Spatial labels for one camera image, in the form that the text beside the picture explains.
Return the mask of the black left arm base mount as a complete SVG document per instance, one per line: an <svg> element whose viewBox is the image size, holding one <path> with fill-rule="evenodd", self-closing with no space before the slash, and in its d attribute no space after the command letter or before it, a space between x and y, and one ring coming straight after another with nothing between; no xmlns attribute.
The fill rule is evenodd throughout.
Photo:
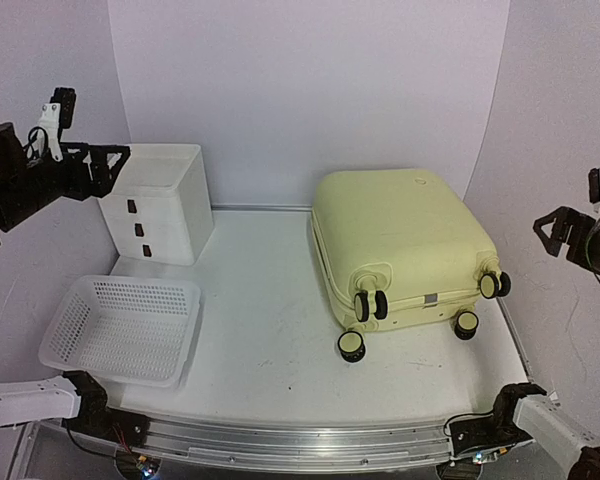
<svg viewBox="0 0 600 480"><path fill-rule="evenodd" d="M108 407L81 411L75 418L62 420L62 425L72 433L117 442L127 447L142 447L145 444L149 424L150 419L145 415Z"/></svg>

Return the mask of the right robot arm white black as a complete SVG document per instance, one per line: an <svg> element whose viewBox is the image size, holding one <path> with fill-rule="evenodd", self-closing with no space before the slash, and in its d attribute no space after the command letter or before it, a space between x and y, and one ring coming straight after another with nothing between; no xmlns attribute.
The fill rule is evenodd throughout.
<svg viewBox="0 0 600 480"><path fill-rule="evenodd" d="M554 257L566 244L567 260L592 273L600 285L600 216L594 219L561 207L536 220L533 231ZM506 402L484 420L483 433L490 441L504 443L520 430L556 461L568 479L600 479L600 438L559 410L537 385L519 387Z"/></svg>

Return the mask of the pale yellow hard-shell suitcase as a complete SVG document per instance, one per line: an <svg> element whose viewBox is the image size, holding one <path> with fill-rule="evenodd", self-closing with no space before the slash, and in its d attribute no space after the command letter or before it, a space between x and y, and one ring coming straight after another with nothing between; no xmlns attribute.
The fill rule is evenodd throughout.
<svg viewBox="0 0 600 480"><path fill-rule="evenodd" d="M349 363L364 358L367 333L448 321L468 341L480 325L477 301L511 291L489 234L426 169L330 173L316 187L310 225Z"/></svg>

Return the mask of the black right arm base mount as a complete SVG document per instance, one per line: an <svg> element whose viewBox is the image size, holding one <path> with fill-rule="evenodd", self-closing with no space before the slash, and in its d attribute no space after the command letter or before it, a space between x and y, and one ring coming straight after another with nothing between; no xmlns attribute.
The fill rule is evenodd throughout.
<svg viewBox="0 0 600 480"><path fill-rule="evenodd" d="M480 457L525 444L532 437L518 428L510 418L496 415L493 411L485 414L456 415L443 426L443 433L450 439L453 459Z"/></svg>

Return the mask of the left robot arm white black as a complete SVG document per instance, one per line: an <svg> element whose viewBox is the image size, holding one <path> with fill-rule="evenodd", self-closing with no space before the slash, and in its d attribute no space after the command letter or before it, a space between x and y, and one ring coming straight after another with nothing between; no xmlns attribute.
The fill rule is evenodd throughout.
<svg viewBox="0 0 600 480"><path fill-rule="evenodd" d="M62 134L70 126L66 119L38 125L22 143L12 123L0 123L0 234L59 198L102 199L112 191L129 147L65 142ZM105 389L83 370L0 383L0 428L60 418L103 437L115 423L107 403Z"/></svg>

